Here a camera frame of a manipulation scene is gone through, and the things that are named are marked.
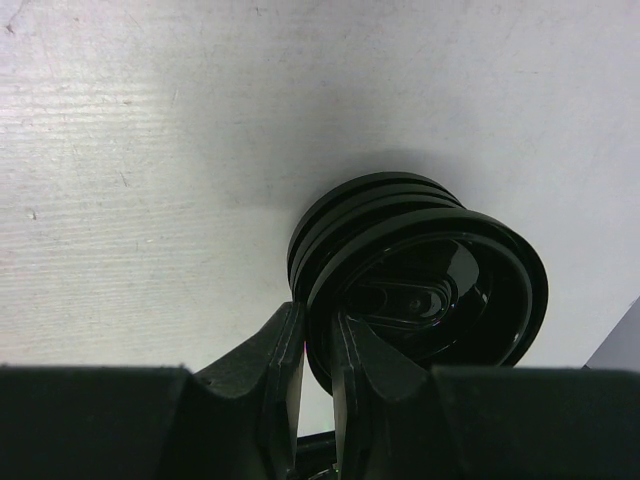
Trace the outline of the stack of black lids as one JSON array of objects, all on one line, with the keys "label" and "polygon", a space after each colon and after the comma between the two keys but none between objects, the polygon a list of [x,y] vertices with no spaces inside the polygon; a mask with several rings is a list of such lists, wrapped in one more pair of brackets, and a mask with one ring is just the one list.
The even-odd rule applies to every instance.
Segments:
[{"label": "stack of black lids", "polygon": [[289,240],[287,280],[306,306],[310,368],[331,386],[330,326],[369,326],[422,368],[505,365],[531,347],[548,305],[538,253],[415,173],[377,172],[327,192]]}]

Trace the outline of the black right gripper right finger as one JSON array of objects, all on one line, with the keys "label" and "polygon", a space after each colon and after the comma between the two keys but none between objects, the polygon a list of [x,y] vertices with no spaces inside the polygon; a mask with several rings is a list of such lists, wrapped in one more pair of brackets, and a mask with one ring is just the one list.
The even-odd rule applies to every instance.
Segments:
[{"label": "black right gripper right finger", "polygon": [[361,322],[331,324],[343,479],[635,479],[634,372],[436,366]]}]

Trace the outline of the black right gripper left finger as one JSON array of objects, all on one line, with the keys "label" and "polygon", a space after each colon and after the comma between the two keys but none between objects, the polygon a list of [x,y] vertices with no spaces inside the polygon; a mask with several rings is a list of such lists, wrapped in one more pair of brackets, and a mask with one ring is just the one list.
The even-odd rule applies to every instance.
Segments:
[{"label": "black right gripper left finger", "polygon": [[283,304],[199,372],[3,367],[5,479],[283,479],[293,468],[304,310]]}]

